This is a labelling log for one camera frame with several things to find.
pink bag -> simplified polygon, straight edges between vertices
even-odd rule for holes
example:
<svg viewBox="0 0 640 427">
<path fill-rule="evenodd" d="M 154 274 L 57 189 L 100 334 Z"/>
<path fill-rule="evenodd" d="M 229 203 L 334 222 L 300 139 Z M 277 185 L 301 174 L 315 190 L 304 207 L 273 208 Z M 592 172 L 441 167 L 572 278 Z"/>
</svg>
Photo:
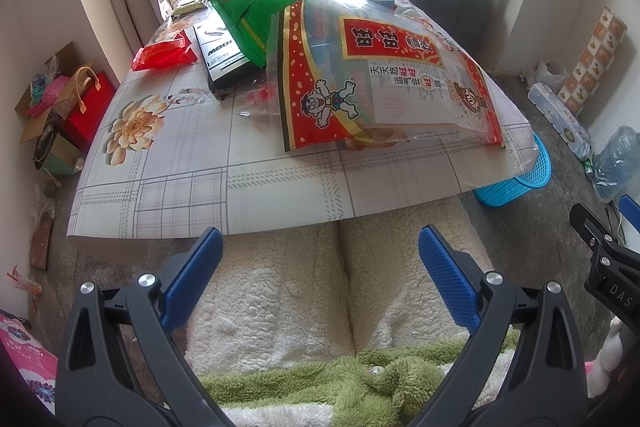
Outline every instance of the pink bag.
<svg viewBox="0 0 640 427">
<path fill-rule="evenodd" d="M 0 342 L 33 393 L 55 414 L 58 359 L 42 347 L 19 320 L 2 314 Z"/>
<path fill-rule="evenodd" d="M 49 86 L 44 88 L 44 93 L 42 94 L 42 100 L 38 105 L 34 105 L 33 107 L 28 108 L 27 115 L 31 118 L 36 118 L 40 116 L 46 109 L 51 107 L 56 103 L 58 96 L 65 89 L 66 83 L 69 81 L 69 77 L 63 74 L 60 74 L 54 81 L 52 81 Z"/>
</svg>

plastic water bottle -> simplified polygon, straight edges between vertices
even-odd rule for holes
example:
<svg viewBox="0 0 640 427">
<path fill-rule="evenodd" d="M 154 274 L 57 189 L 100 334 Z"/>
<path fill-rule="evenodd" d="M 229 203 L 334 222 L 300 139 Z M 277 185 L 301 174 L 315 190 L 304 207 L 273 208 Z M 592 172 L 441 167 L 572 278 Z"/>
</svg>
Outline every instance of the plastic water bottle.
<svg viewBox="0 0 640 427">
<path fill-rule="evenodd" d="M 623 125 L 593 158 L 593 188 L 602 203 L 616 199 L 640 169 L 640 135 Z"/>
</svg>

white plastic bag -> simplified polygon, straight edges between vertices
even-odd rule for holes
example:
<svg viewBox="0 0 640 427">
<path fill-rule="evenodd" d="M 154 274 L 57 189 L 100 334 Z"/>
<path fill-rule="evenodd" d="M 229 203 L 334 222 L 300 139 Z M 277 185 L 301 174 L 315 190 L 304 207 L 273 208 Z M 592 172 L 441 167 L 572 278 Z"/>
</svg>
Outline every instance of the white plastic bag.
<svg viewBox="0 0 640 427">
<path fill-rule="evenodd" d="M 569 76 L 569 72 L 566 70 L 564 64 L 558 60 L 540 60 L 536 71 L 533 75 L 533 84 L 542 82 L 549 86 L 549 88 L 558 94 L 558 91 L 564 86 L 564 81 Z"/>
</svg>

plastic basket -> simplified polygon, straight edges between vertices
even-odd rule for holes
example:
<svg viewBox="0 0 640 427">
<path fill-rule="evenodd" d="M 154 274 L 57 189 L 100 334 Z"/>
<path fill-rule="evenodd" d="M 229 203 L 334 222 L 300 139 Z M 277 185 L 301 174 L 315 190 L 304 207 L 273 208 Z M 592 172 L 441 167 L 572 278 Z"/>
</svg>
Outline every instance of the plastic basket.
<svg viewBox="0 0 640 427">
<path fill-rule="evenodd" d="M 487 206 L 502 206 L 526 194 L 532 188 L 544 187 L 547 184 L 551 177 L 549 155 L 546 152 L 545 145 L 536 133 L 533 133 L 533 138 L 540 148 L 540 154 L 533 169 L 522 176 L 476 188 L 474 190 L 476 198 Z"/>
</svg>

cartoon boy logo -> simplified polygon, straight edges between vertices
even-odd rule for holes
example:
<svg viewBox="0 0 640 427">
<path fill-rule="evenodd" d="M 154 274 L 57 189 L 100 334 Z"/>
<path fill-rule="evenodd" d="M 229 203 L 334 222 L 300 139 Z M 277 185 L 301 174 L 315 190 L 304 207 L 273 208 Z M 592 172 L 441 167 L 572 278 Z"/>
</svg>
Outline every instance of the cartoon boy logo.
<svg viewBox="0 0 640 427">
<path fill-rule="evenodd" d="M 316 119 L 316 125 L 323 129 L 329 125 L 329 117 L 335 111 L 344 111 L 349 120 L 356 118 L 359 113 L 353 103 L 346 101 L 356 90 L 355 78 L 345 82 L 344 87 L 338 91 L 329 91 L 326 81 L 322 78 L 316 80 L 316 89 L 305 93 L 300 100 L 302 113 Z"/>
<path fill-rule="evenodd" d="M 453 87 L 456 89 L 456 93 L 469 111 L 479 112 L 481 107 L 486 109 L 487 106 L 484 98 L 476 95 L 476 93 L 473 92 L 473 89 L 470 89 L 469 87 L 461 87 L 457 82 L 453 83 Z"/>
</svg>

